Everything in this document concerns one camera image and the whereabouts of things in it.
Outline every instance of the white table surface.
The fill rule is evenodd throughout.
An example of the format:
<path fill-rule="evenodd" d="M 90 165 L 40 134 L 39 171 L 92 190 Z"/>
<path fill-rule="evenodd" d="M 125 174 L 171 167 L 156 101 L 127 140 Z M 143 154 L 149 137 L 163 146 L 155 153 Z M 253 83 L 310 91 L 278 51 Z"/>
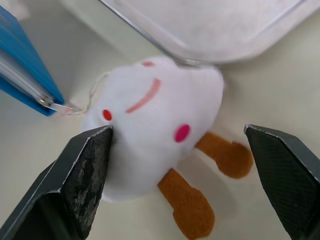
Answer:
<path fill-rule="evenodd" d="M 82 0 L 62 1 L 73 15 L 55 1 L 30 0 L 31 18 L 22 25 L 67 100 L 85 104 L 92 80 L 102 72 L 160 54 L 96 0 L 86 7 Z M 227 88 L 214 131 L 248 144 L 245 124 L 279 129 L 299 137 L 320 157 L 319 28 L 316 13 L 262 56 L 223 66 Z M 45 117 L 3 92 L 0 110 L 1 226 L 38 174 L 79 133 L 82 117 Z M 248 177 L 233 180 L 195 151 L 179 170 L 205 194 L 215 212 L 208 239 L 290 239 L 255 167 Z M 173 220 L 172 208 L 156 190 L 129 202 L 101 202 L 88 239 L 186 238 Z"/>

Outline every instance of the blue binder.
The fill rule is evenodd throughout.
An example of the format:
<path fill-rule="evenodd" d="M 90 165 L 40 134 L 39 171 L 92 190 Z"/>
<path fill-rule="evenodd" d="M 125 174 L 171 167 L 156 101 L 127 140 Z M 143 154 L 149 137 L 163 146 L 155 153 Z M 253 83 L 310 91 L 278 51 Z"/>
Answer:
<path fill-rule="evenodd" d="M 49 116 L 64 98 L 17 19 L 0 6 L 0 89 Z"/>

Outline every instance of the clear plastic container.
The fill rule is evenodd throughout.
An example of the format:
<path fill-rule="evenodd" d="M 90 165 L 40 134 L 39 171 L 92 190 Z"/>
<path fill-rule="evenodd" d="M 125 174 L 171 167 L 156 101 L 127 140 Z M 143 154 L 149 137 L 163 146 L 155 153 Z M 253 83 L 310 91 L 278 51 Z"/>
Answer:
<path fill-rule="evenodd" d="M 172 57 L 229 63 L 254 57 L 320 0 L 101 0 Z"/>

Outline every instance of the plush toy face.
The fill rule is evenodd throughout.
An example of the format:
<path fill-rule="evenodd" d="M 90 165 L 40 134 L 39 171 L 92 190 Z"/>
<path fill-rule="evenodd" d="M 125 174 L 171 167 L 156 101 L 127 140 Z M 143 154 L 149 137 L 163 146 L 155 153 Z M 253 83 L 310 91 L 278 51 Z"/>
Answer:
<path fill-rule="evenodd" d="M 113 71 L 82 127 L 113 126 L 103 199 L 154 189 L 211 127 L 223 86 L 215 68 L 179 68 L 165 57 Z"/>

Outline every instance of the orange felt leg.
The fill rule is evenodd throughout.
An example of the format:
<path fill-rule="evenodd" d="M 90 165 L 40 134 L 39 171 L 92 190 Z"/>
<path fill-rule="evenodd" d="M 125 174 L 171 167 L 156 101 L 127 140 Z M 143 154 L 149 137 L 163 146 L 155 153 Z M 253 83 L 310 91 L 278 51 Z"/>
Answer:
<path fill-rule="evenodd" d="M 245 177 L 254 163 L 248 148 L 237 142 L 230 143 L 211 132 L 207 132 L 196 147 L 215 160 L 219 170 L 230 178 Z"/>
<path fill-rule="evenodd" d="M 191 187 L 174 169 L 168 171 L 158 188 L 172 206 L 177 226 L 189 240 L 210 234 L 215 214 L 198 189 Z"/>

